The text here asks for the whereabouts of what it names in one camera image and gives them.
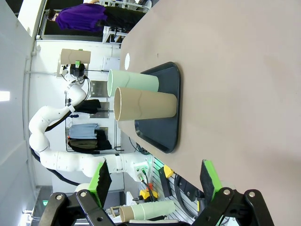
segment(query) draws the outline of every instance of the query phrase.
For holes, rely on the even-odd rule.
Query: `ceiling light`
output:
[[[0,91],[0,101],[9,101],[10,92],[9,91]]]

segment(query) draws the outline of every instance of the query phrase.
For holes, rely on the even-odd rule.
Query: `black pants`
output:
[[[143,12],[119,7],[106,7],[104,14],[106,21],[99,21],[97,26],[108,26],[130,31],[145,15]]]

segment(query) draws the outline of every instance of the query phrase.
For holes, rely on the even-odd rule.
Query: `black cable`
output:
[[[35,153],[35,151],[32,149],[32,147],[29,146],[29,148],[30,148],[30,151],[31,151],[33,157],[34,157],[37,161],[41,162],[41,161],[40,161],[40,157]],[[56,176],[57,176],[61,181],[63,181],[63,182],[66,182],[66,183],[71,184],[71,185],[74,185],[74,186],[80,185],[79,183],[76,183],[76,182],[74,182],[74,181],[71,181],[71,180],[68,180],[68,179],[64,178],[64,177],[62,176],[62,174],[60,174],[59,172],[57,172],[57,171],[54,170],[54,169],[48,169],[48,168],[46,168],[46,169],[49,170],[50,172],[52,172],[54,175],[56,175]]]
[[[91,80],[88,77],[86,77],[86,79],[88,79],[89,83],[88,83],[88,91],[87,91],[87,95],[86,95],[85,100],[87,100],[89,98],[89,94],[91,92]]]
[[[175,178],[174,178],[174,191],[175,191],[175,196],[180,204],[180,206],[182,207],[183,211],[191,218],[197,218],[196,215],[194,215],[194,213],[192,213],[185,205],[183,202],[183,199],[181,197],[181,191],[179,188],[179,182],[180,182],[181,176],[176,174]]]
[[[109,72],[107,70],[85,70],[85,71],[88,71],[88,72]]]
[[[84,84],[84,82],[85,82],[85,78],[84,78],[82,81],[83,81],[83,82],[82,82],[82,83],[80,83],[80,81],[79,81],[79,78],[77,78],[77,82],[78,82],[80,85]]]
[[[48,126],[45,130],[45,132],[48,132],[50,130],[52,130],[54,127],[56,127],[58,124],[62,123],[65,119],[68,118],[68,116],[72,114],[71,111],[69,111],[67,114],[65,114],[59,121],[57,121],[56,123],[53,123],[51,126]]]
[[[151,200],[152,202],[154,202],[156,199],[155,199],[155,197],[154,197],[154,195],[153,195],[153,193],[152,193],[152,191],[151,191],[150,186],[149,186],[148,184],[146,184],[144,180],[142,180],[141,182],[148,188],[148,190],[149,190],[149,192],[150,192],[150,200]]]
[[[149,184],[149,179],[147,178],[147,175],[146,175],[145,171],[143,170],[142,173],[145,175],[146,183],[148,185]],[[148,186],[148,189],[149,189],[150,197],[151,197],[152,201],[155,202],[156,199],[155,199],[154,194],[152,193],[152,190],[151,190],[151,188],[149,186]]]
[[[142,148],[138,143],[136,143],[136,144],[137,144],[137,148],[138,148],[137,151],[139,151],[141,154],[144,154],[144,155],[150,154],[148,151],[146,151],[144,148]]]
[[[228,222],[229,222],[230,218],[228,218],[228,220],[226,220],[225,223],[222,223],[220,226],[225,226]]]
[[[63,79],[65,79],[65,77],[62,74],[60,74],[60,75],[63,77]],[[65,81],[67,81],[67,80],[65,79]]]
[[[136,152],[136,151],[137,151],[137,147],[138,147],[138,145],[137,145],[136,147],[134,147],[134,145],[133,145],[133,143],[132,143],[132,141],[131,141],[131,138],[129,137],[128,139],[130,140],[130,142],[131,142],[131,145],[132,145],[132,146],[133,146],[133,148],[135,149],[135,151],[134,151],[134,152]]]

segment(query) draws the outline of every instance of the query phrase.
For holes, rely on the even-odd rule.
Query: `beige tabletop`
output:
[[[258,189],[275,225],[301,210],[301,4],[295,0],[161,0],[124,39],[129,71],[168,61],[182,74],[175,151],[120,129],[201,188],[202,159],[243,193]]]

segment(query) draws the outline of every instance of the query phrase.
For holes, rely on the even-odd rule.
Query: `window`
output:
[[[23,0],[6,0],[6,3],[10,7],[10,9],[14,12],[15,16],[18,17]]]
[[[0,91],[0,101],[9,101],[10,92]]]

